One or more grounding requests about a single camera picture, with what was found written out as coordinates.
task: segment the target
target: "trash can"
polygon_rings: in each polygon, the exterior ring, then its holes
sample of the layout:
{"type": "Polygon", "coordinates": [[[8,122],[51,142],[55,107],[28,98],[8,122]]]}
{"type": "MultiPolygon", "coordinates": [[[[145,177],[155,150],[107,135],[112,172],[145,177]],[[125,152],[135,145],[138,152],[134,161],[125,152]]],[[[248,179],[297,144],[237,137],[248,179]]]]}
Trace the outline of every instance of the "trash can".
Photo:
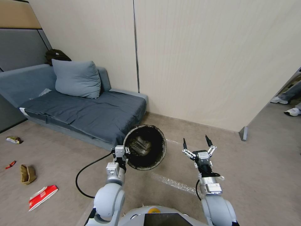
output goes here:
{"type": "Polygon", "coordinates": [[[155,168],[166,154],[166,139],[156,126],[135,127],[126,135],[123,145],[130,150],[128,164],[137,170],[155,168]]]}

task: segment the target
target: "white sneaker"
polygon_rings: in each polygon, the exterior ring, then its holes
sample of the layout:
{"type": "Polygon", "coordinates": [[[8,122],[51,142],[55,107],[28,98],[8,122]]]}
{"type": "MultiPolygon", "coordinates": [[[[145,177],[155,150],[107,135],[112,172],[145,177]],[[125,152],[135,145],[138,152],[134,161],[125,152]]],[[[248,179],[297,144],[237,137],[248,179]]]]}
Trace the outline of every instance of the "white sneaker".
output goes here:
{"type": "Polygon", "coordinates": [[[284,113],[289,116],[298,116],[298,115],[301,115],[301,110],[298,108],[292,108],[292,109],[285,111],[284,113]]]}
{"type": "Polygon", "coordinates": [[[271,103],[288,104],[287,100],[282,100],[279,97],[274,97],[270,102],[271,103]]]}

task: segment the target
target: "person's leg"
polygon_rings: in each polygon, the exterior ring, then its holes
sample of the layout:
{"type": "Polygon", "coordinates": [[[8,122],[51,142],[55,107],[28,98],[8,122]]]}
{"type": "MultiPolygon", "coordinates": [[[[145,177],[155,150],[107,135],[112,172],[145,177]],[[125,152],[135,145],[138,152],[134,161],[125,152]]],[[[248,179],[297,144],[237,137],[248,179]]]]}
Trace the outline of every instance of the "person's leg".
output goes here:
{"type": "Polygon", "coordinates": [[[300,102],[299,104],[297,104],[297,105],[295,106],[295,108],[298,108],[298,109],[301,111],[301,102],[300,102]]]}
{"type": "Polygon", "coordinates": [[[301,80],[294,84],[288,91],[280,94],[278,97],[282,100],[289,101],[293,96],[301,92],[301,80]]]}

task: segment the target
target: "sofa cushion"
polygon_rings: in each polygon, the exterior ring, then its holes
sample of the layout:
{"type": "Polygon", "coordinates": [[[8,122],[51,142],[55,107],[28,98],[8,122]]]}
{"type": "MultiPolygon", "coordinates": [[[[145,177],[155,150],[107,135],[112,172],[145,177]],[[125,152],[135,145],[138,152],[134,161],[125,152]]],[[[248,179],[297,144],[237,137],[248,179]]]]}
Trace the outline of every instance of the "sofa cushion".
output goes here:
{"type": "Polygon", "coordinates": [[[122,145],[126,134],[140,123],[146,100],[129,94],[103,92],[97,99],[84,99],[51,91],[21,105],[30,116],[62,122],[112,146],[122,145]]]}
{"type": "Polygon", "coordinates": [[[98,98],[100,77],[93,61],[59,61],[52,59],[56,74],[55,89],[69,96],[98,98]]]}

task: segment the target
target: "red snack wrapper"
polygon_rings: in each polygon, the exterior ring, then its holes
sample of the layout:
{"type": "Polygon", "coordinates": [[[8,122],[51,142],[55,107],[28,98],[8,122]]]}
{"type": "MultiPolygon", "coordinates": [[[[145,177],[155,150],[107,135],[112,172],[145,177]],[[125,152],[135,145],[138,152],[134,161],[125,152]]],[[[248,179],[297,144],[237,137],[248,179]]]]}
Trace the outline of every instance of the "red snack wrapper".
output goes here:
{"type": "Polygon", "coordinates": [[[47,187],[43,187],[42,190],[38,191],[37,193],[33,194],[29,200],[29,211],[32,211],[47,199],[49,199],[54,193],[58,191],[56,185],[50,185],[47,187]]]}

